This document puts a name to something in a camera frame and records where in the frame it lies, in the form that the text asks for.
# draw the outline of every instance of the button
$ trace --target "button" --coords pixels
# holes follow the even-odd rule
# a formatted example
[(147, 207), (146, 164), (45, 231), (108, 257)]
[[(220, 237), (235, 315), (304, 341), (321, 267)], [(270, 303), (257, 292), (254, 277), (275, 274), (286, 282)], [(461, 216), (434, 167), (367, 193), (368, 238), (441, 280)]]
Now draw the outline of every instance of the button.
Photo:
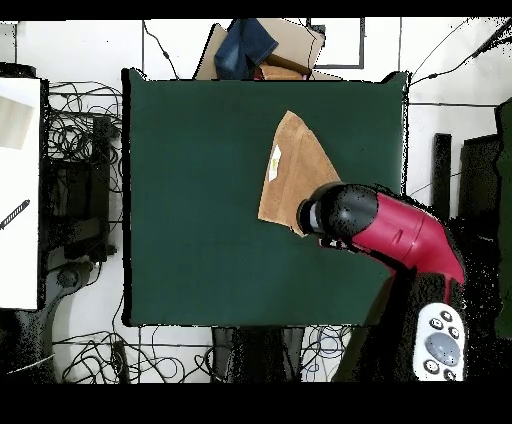
[(437, 361), (454, 367), (460, 360), (460, 348), (448, 334), (435, 332), (425, 340), (425, 347)]
[(432, 359), (427, 359), (425, 362), (423, 362), (423, 368), (425, 368), (425, 371), (428, 371), (430, 374), (439, 374), (439, 365)]
[(446, 369), (443, 371), (443, 375), (446, 381), (455, 381), (455, 374), (452, 371)]
[(432, 318), (430, 320), (429, 324), (430, 324), (430, 326), (432, 328), (435, 328), (436, 330), (442, 330), (443, 329), (443, 323), (440, 320), (438, 320), (437, 318)]
[(450, 336), (452, 336), (455, 340), (459, 339), (459, 330), (457, 330), (455, 327), (448, 327), (448, 333), (450, 333)]
[(442, 311), (439, 315), (441, 315), (441, 318), (443, 318), (446, 322), (452, 322), (452, 314), (450, 314), (448, 311)]

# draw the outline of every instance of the white remote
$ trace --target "white remote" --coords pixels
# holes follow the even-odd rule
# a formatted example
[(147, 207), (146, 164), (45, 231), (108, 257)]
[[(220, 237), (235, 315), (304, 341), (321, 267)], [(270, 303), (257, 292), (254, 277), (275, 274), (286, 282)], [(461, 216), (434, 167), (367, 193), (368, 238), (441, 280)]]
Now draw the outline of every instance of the white remote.
[(444, 303), (430, 303), (418, 316), (413, 369), (420, 381), (464, 379), (464, 324), (460, 315)]

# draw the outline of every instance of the white label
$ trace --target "white label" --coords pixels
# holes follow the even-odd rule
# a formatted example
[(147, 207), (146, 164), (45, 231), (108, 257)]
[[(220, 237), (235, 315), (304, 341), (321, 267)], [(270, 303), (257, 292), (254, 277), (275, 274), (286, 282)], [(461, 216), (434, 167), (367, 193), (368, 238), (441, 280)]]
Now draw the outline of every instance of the white label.
[(270, 158), (270, 167), (268, 170), (268, 181), (275, 180), (277, 178), (277, 167), (279, 166), (279, 159), (281, 158), (281, 149), (276, 144), (276, 148), (274, 149), (274, 153), (272, 153), (272, 157)]

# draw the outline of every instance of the blue cloth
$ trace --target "blue cloth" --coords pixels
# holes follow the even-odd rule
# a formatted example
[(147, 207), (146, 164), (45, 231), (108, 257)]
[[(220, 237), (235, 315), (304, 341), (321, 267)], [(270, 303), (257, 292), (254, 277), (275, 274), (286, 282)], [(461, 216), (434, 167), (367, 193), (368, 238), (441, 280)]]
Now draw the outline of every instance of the blue cloth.
[(256, 18), (237, 19), (215, 54), (217, 77), (221, 80), (249, 78), (249, 59), (258, 66), (277, 47)]

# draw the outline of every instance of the green mat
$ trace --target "green mat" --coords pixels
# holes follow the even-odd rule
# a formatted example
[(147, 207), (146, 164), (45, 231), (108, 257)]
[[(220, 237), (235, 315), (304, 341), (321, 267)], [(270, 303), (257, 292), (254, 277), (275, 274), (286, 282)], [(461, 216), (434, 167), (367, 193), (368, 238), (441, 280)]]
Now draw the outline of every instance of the green mat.
[(406, 74), (381, 84), (144, 81), (129, 110), (131, 325), (362, 323), (389, 273), (259, 221), (276, 128), (301, 117), (341, 179), (399, 192)]
[(512, 337), (512, 99), (496, 110), (498, 136), (503, 150), (496, 163), (501, 176), (500, 226), (500, 291), (503, 309), (496, 321), (500, 337)]

